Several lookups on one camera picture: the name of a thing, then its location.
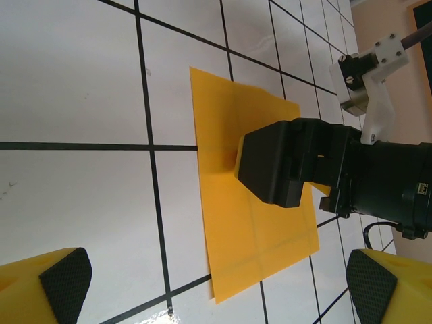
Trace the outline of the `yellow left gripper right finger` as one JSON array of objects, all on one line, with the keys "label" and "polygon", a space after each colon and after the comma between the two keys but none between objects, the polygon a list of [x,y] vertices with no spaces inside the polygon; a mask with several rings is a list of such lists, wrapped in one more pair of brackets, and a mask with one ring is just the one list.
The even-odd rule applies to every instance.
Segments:
[{"label": "yellow left gripper right finger", "polygon": [[430,263],[356,249],[346,280],[361,323],[431,322]]}]

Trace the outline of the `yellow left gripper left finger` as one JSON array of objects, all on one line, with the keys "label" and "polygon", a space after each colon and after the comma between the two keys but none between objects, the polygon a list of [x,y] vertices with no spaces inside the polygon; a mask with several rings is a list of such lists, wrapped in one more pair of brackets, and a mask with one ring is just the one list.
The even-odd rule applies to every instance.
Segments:
[{"label": "yellow left gripper left finger", "polygon": [[1,266],[2,323],[77,323],[92,265],[84,248],[64,248]]}]

